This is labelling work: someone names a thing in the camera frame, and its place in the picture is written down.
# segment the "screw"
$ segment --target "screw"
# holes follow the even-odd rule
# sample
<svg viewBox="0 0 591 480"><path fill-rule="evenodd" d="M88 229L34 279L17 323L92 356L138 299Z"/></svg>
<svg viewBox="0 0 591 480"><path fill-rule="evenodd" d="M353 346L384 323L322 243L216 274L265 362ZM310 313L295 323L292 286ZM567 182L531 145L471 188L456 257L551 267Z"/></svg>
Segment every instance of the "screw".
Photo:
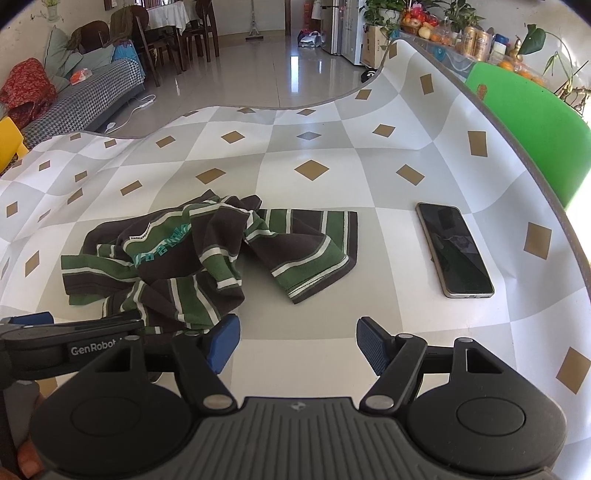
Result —
<svg viewBox="0 0 591 480"><path fill-rule="evenodd" d="M365 399L365 405L372 410L388 410L394 406L394 400L387 395L372 395Z"/></svg>
<svg viewBox="0 0 591 480"><path fill-rule="evenodd" d="M209 410L224 410L232 406L232 399L227 395L215 394L209 395L203 399L203 405Z"/></svg>

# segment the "phone screen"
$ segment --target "phone screen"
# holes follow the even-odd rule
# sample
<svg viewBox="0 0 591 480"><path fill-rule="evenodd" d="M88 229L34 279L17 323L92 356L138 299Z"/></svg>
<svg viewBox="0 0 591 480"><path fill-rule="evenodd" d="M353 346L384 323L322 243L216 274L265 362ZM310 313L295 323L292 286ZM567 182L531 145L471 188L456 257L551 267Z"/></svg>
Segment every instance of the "phone screen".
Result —
<svg viewBox="0 0 591 480"><path fill-rule="evenodd" d="M492 295L491 279L460 210L430 203L419 203L417 207L437 254L448 291Z"/></svg>

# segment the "green striped cloth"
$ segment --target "green striped cloth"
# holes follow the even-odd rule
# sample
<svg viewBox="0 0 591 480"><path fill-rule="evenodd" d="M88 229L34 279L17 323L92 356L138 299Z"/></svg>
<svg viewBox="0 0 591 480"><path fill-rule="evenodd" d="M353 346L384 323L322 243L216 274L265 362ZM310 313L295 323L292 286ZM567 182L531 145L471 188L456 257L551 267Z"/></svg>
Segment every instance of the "green striped cloth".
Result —
<svg viewBox="0 0 591 480"><path fill-rule="evenodd" d="M103 315L139 310L153 333L208 329L244 300L243 243L293 303L355 266L357 213L261 209L256 196L211 190L177 208L106 222L79 255L63 255L70 304L103 301Z"/></svg>

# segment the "orange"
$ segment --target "orange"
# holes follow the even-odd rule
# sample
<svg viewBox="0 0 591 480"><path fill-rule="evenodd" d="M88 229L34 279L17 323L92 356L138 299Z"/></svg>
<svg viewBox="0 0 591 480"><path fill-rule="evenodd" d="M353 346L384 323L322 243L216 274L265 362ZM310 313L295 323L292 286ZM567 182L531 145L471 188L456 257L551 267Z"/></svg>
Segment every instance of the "orange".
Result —
<svg viewBox="0 0 591 480"><path fill-rule="evenodd" d="M501 67L502 69L509 70L510 72L513 72L514 68L513 64L509 60L500 61L497 66Z"/></svg>
<svg viewBox="0 0 591 480"><path fill-rule="evenodd" d="M527 70L520 70L517 73L525 79L533 80L533 78L534 78L534 76L530 72L528 72Z"/></svg>

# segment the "teal cushion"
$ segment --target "teal cushion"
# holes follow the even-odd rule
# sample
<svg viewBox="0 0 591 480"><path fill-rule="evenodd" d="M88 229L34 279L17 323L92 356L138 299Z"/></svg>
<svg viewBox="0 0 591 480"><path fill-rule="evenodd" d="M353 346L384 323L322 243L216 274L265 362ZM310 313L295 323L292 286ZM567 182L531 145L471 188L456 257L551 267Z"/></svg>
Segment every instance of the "teal cushion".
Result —
<svg viewBox="0 0 591 480"><path fill-rule="evenodd" d="M51 29L43 60L43 67L49 78L54 75L65 77L66 72L74 69L76 64L82 60L80 53L66 50L69 40L69 37L59 28L54 26Z"/></svg>
<svg viewBox="0 0 591 480"><path fill-rule="evenodd" d="M115 47L113 45L107 45L105 48L99 48L97 50L90 51L82 55L81 61L76 64L76 68L73 71L68 72L66 77L72 76L72 73L82 69L96 70L105 65L111 63L113 58L113 51Z"/></svg>
<svg viewBox="0 0 591 480"><path fill-rule="evenodd" d="M70 81L65 79L64 77L59 77L58 75L54 75L49 79L51 84L56 88L56 92L60 93L64 88L66 88Z"/></svg>

